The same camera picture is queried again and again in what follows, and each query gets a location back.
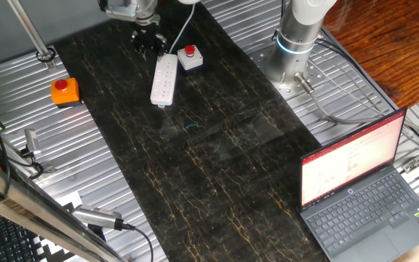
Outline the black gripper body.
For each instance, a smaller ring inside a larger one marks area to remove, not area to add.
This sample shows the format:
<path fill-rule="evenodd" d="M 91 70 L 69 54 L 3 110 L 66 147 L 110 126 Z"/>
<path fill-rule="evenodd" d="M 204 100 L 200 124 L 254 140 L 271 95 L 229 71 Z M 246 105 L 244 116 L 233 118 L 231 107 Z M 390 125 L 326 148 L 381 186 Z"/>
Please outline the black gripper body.
<path fill-rule="evenodd" d="M 146 44 L 148 49 L 156 49 L 156 36 L 163 36 L 159 32 L 159 28 L 159 22 L 150 22 L 146 25 L 132 23 L 132 43 L 142 43 Z"/>

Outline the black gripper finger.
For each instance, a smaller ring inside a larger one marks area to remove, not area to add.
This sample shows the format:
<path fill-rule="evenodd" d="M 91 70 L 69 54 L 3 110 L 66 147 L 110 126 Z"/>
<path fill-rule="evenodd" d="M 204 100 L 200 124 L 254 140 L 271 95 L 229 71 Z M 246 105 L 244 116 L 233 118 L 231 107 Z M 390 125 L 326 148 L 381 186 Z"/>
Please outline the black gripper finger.
<path fill-rule="evenodd" d="M 157 55 L 163 55 L 166 52 L 167 40 L 163 36 L 156 36 L 155 48 Z"/>
<path fill-rule="evenodd" d="M 147 53 L 147 50 L 148 50 L 147 45 L 146 44 L 142 44 L 142 43 L 133 43 L 133 45 L 134 45 L 135 51 L 139 55 L 141 55 L 141 57 L 144 60 L 147 60 L 147 54 L 146 54 Z"/>

